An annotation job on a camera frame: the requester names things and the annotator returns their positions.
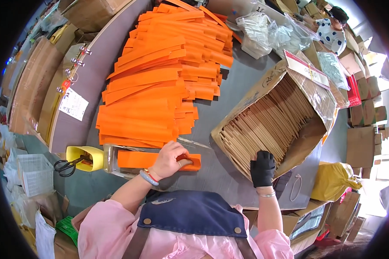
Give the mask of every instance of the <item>silver bracelet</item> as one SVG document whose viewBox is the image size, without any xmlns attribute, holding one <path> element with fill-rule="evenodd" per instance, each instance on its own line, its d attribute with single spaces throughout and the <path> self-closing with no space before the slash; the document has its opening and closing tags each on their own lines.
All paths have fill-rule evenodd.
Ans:
<svg viewBox="0 0 389 259">
<path fill-rule="evenodd" d="M 270 193 L 270 194 L 260 194 L 260 193 L 258 193 L 258 191 L 256 191 L 256 193 L 257 193 L 260 197 L 272 197 L 272 196 L 275 196 L 275 191 L 273 191 L 273 192 Z"/>
</svg>

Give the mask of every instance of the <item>red label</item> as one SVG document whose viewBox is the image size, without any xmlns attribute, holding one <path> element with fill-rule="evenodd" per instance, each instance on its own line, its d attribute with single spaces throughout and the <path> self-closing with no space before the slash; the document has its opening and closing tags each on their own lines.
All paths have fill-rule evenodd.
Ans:
<svg viewBox="0 0 389 259">
<path fill-rule="evenodd" d="M 62 86 L 61 86 L 62 90 L 63 90 L 63 94 L 66 93 L 66 90 L 69 88 L 69 86 L 70 86 L 70 80 L 63 81 Z"/>
</svg>

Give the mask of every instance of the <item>woman's right hand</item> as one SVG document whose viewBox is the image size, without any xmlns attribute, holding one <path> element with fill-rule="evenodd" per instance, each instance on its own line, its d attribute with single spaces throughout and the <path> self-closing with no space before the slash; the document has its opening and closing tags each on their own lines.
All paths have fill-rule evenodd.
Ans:
<svg viewBox="0 0 389 259">
<path fill-rule="evenodd" d="M 148 168 L 148 171 L 157 181 L 172 176 L 183 166 L 193 163 L 189 159 L 177 161 L 176 158 L 182 154 L 189 154 L 189 152 L 180 143 L 170 141 L 160 150 L 156 162 Z"/>
<path fill-rule="evenodd" d="M 260 150 L 254 160 L 250 162 L 250 176 L 253 186 L 272 186 L 272 178 L 275 172 L 274 155 L 268 151 Z"/>
</svg>

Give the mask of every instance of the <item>black glove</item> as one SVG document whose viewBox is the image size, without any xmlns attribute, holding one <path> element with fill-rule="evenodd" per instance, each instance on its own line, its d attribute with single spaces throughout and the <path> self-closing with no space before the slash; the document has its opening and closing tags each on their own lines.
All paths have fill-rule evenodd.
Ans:
<svg viewBox="0 0 389 259">
<path fill-rule="evenodd" d="M 272 186 L 272 178 L 275 172 L 274 155 L 268 151 L 258 151 L 256 153 L 256 161 L 250 162 L 250 175 L 252 177 L 253 186 Z"/>
<path fill-rule="evenodd" d="M 303 16 L 298 14 L 298 13 L 294 13 L 294 17 L 299 20 L 300 22 L 302 22 L 304 19 L 303 19 Z"/>
</svg>

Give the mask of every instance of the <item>green plastic basket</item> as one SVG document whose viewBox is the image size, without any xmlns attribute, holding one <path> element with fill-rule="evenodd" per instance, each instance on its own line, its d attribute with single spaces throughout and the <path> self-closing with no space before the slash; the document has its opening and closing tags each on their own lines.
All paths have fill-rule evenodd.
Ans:
<svg viewBox="0 0 389 259">
<path fill-rule="evenodd" d="M 78 247 L 78 232 L 76 232 L 76 230 L 72 226 L 72 219 L 73 218 L 71 216 L 67 216 L 63 220 L 56 223 L 56 228 L 70 236 L 76 247 Z"/>
</svg>

